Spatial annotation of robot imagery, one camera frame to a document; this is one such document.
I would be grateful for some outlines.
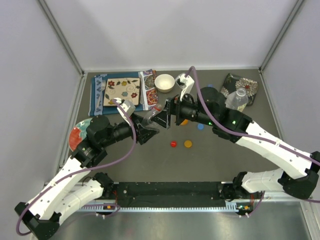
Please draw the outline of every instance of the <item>table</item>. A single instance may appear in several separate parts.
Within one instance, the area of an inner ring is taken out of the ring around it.
[[[158,71],[157,75],[170,74],[174,78],[186,71]],[[247,106],[244,113],[252,117],[262,128],[278,136],[275,121],[268,103],[257,69],[248,70],[199,70],[197,71],[200,86],[213,84],[220,89],[228,73],[240,75],[259,83],[256,100],[252,106]],[[90,79],[98,74],[88,73],[80,103],[77,122],[88,118],[90,104]],[[159,93],[159,102],[180,93],[175,85],[169,93]],[[194,86],[192,94],[196,96]],[[110,122],[122,121],[119,114],[108,115]],[[209,126],[198,130],[196,122],[184,126],[175,126],[171,120],[171,128],[160,129],[160,133],[144,145],[136,145],[132,155],[118,165],[111,166],[105,171],[115,182],[193,182],[193,181],[232,181],[242,171],[263,172],[276,169],[270,161],[257,153],[217,137]],[[192,147],[185,148],[184,141],[191,140]],[[177,147],[170,146],[171,141],[177,141]],[[107,157],[100,163],[105,164],[122,157],[131,147],[132,140],[125,139],[106,151]]]

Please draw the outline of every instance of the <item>purple cable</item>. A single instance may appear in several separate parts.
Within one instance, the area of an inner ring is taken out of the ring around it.
[[[105,215],[107,218],[114,216],[117,212],[119,212],[119,210],[120,210],[120,208],[121,208],[119,205],[113,204],[113,203],[111,203],[111,204],[105,203],[105,204],[84,205],[84,207],[105,207],[105,206],[114,206],[114,207],[116,207],[116,210],[113,211],[111,214]],[[89,216],[89,215],[90,215],[90,216],[91,216],[91,215],[96,215],[96,214],[97,214],[96,212],[90,212],[90,213],[82,214],[82,215],[80,215],[79,217],[76,217],[75,219],[73,219],[73,220],[72,220],[71,222],[69,222],[67,225],[63,226],[62,228],[59,228],[59,230],[56,231],[55,234],[61,233],[62,231],[64,231],[65,229],[67,229],[70,225],[72,225],[74,222],[78,221],[78,220],[81,219],[82,217]]]
[[[248,214],[248,217],[251,217],[251,215],[252,215],[255,211],[257,211],[257,209],[260,207],[260,205],[261,205],[261,203],[262,203],[262,200],[263,200],[264,197],[265,197],[265,193],[266,193],[265,191],[262,193],[262,196],[261,196],[258,204],[255,206],[255,208],[253,209],[253,211]]]
[[[104,169],[104,168],[107,168],[107,167],[110,167],[112,165],[115,165],[115,164],[118,164],[120,163],[121,161],[123,161],[124,159],[126,159],[127,157],[130,156],[130,154],[133,152],[133,150],[135,149],[135,146],[136,146],[136,140],[137,140],[137,135],[136,135],[136,130],[135,130],[135,126],[134,126],[134,123],[132,122],[132,120],[130,119],[130,117],[128,116],[128,114],[123,110],[123,108],[120,106],[120,104],[118,104],[116,102],[115,99],[112,100],[113,103],[120,109],[120,111],[124,114],[124,116],[126,117],[126,119],[128,119],[129,123],[130,123],[130,127],[132,129],[132,134],[133,134],[133,142],[132,142],[132,146],[130,148],[130,150],[127,152],[126,155],[124,155],[123,157],[119,158],[118,160],[116,161],[113,161],[113,162],[110,162],[110,163],[107,163],[107,164],[104,164],[104,165],[101,165],[101,166],[94,166],[94,167],[90,167],[90,168],[84,168],[84,169],[81,169],[81,170],[78,170],[78,171],[75,171],[75,172],[72,172],[62,178],[60,178],[58,181],[56,181],[55,183],[56,184],[59,184],[61,183],[63,180],[69,178],[69,177],[72,177],[72,175],[75,175],[75,174],[80,174],[80,173],[83,173],[83,172],[87,172],[87,171],[93,171],[93,170],[99,170],[99,169]],[[16,223],[16,226],[15,226],[15,231],[16,233],[19,235],[19,236],[26,236],[28,234],[31,233],[31,231],[28,231],[28,232],[25,232],[25,233],[22,233],[20,232],[19,230],[19,227],[20,227],[20,223],[22,221],[22,218],[24,217],[24,215],[26,214],[26,212],[29,210],[29,208],[35,204],[43,195],[45,195],[50,189],[52,189],[53,187],[52,186],[49,186],[48,188],[46,188],[45,190],[43,190],[42,192],[39,193],[39,195],[37,197],[35,197],[28,206],[26,206],[26,208],[22,211],[21,215],[19,216],[19,219]]]
[[[236,132],[236,131],[232,131],[232,130],[229,130],[228,128],[222,126],[215,118],[214,116],[212,116],[211,112],[209,111],[205,101],[204,101],[204,98],[201,94],[201,89],[200,89],[200,84],[199,84],[199,79],[198,79],[198,75],[197,75],[197,70],[194,66],[191,66],[188,70],[188,72],[185,74],[185,77],[189,76],[190,75],[190,72],[193,71],[193,76],[194,76],[194,80],[195,80],[195,86],[196,86],[196,91],[198,93],[198,97],[199,97],[199,100],[201,102],[201,105],[205,111],[205,113],[209,116],[209,118],[214,122],[215,125],[217,125],[221,130],[225,131],[226,133],[228,134],[231,134],[231,135],[235,135],[235,136],[238,136],[238,137],[248,137],[248,138],[252,138],[252,139],[258,139],[258,140],[262,140],[262,141],[265,141],[265,142],[268,142],[268,143],[271,143],[271,144],[277,144],[275,141],[272,141],[270,139],[267,139],[267,138],[264,138],[264,137],[261,137],[261,136],[255,136],[255,135],[250,135],[250,134],[246,134],[246,133],[240,133],[240,132]],[[279,145],[280,148],[292,153],[292,154],[295,154],[299,157],[302,157],[304,159],[307,159],[309,160],[310,162],[320,166],[320,162],[317,162],[316,160],[312,159],[311,157],[309,156],[305,156],[303,155],[302,153],[299,153],[295,150],[292,150],[290,148],[288,148],[287,146],[284,146],[282,144]]]

